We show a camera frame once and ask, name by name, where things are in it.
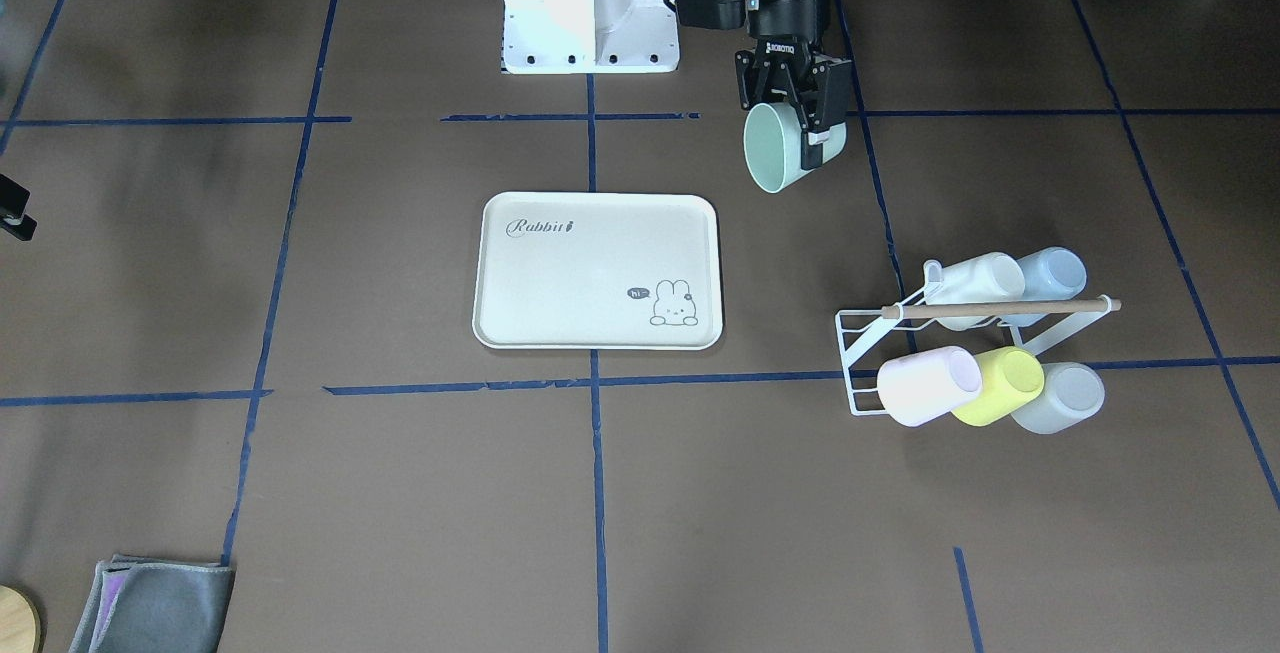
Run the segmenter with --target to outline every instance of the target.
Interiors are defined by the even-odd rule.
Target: blue gray cloth
[[[216,563],[101,561],[69,653],[214,653],[233,577]]]

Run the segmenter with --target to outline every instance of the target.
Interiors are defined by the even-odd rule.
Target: white cup
[[[800,166],[800,120],[786,102],[756,102],[746,114],[742,128],[742,152],[751,179],[765,193],[777,193],[809,174]],[[826,164],[845,150],[845,124],[831,127],[831,138],[822,145]]]
[[[973,353],[947,346],[886,361],[876,389],[892,420],[915,428],[977,398],[982,371]]]
[[[1046,364],[1044,389],[1012,412],[1018,425],[1048,435],[1098,412],[1107,392],[1102,378],[1083,364]]]
[[[1023,269],[1007,254],[987,254],[942,269],[942,286],[924,296],[928,305],[1002,303],[1019,301],[1027,289]],[[983,316],[938,319],[951,330],[965,330]]]
[[[1057,246],[1018,259],[1018,266],[1023,269],[1023,278],[1027,279],[1023,301],[1069,301],[1079,296],[1088,282],[1084,262],[1079,256]],[[1001,318],[1010,325],[1025,328],[1039,321],[1043,314]]]

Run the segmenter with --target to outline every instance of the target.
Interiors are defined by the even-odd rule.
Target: wooden coaster
[[[0,585],[0,653],[40,650],[40,616],[31,601]]]

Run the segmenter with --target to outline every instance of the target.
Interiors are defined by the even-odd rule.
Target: rabbit illustration
[[[653,325],[698,325],[698,307],[689,293],[689,280],[658,280],[653,302]]]

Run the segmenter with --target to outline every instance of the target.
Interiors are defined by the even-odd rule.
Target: yellow cup
[[[991,425],[1030,403],[1044,389],[1044,369],[1016,346],[974,356],[982,371],[982,394],[951,411],[969,425]]]

